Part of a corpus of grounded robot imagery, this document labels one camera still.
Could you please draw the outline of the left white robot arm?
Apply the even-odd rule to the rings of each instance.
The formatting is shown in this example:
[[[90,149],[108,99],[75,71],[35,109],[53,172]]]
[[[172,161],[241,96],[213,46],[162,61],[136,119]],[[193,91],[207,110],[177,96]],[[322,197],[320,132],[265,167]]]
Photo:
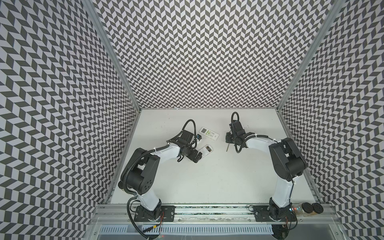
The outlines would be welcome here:
[[[163,147],[134,151],[121,173],[118,187],[140,202],[135,213],[136,221],[156,221],[163,215],[162,202],[151,189],[159,165],[172,159],[180,162],[184,158],[197,163],[203,156],[197,150],[201,140],[201,135],[182,130]]]

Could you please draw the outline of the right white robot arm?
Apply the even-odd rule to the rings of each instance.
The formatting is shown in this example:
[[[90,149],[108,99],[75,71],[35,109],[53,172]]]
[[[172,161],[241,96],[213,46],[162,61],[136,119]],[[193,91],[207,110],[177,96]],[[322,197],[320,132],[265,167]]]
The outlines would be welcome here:
[[[239,120],[231,120],[229,126],[226,143],[233,144],[236,153],[239,154],[244,148],[248,148],[270,154],[278,179],[269,206],[264,212],[268,213],[269,219],[274,222],[287,218],[292,206],[294,183],[308,167],[301,151],[291,138],[278,141],[267,135],[247,133]]]

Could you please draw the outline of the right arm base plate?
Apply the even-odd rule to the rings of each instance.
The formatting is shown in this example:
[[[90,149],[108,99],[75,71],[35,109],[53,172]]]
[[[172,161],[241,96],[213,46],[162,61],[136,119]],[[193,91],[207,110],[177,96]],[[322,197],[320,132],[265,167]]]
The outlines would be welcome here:
[[[248,210],[253,213],[256,222],[291,223],[298,220],[290,206],[270,210],[267,205],[250,205]]]

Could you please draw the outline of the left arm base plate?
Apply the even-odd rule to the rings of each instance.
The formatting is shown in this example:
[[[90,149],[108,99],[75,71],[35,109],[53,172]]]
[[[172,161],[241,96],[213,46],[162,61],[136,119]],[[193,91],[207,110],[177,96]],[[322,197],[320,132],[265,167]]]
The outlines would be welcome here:
[[[157,206],[155,210],[149,211],[143,206],[138,206],[135,211],[135,222],[173,222],[175,217],[175,206]]]

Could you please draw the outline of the small white remote control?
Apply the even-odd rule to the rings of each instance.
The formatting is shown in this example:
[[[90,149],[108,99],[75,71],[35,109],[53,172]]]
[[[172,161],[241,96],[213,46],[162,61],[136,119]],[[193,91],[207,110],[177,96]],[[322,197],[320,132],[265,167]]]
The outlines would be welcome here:
[[[210,145],[205,145],[199,150],[199,152],[202,153],[202,158],[204,158],[213,152],[213,148]]]

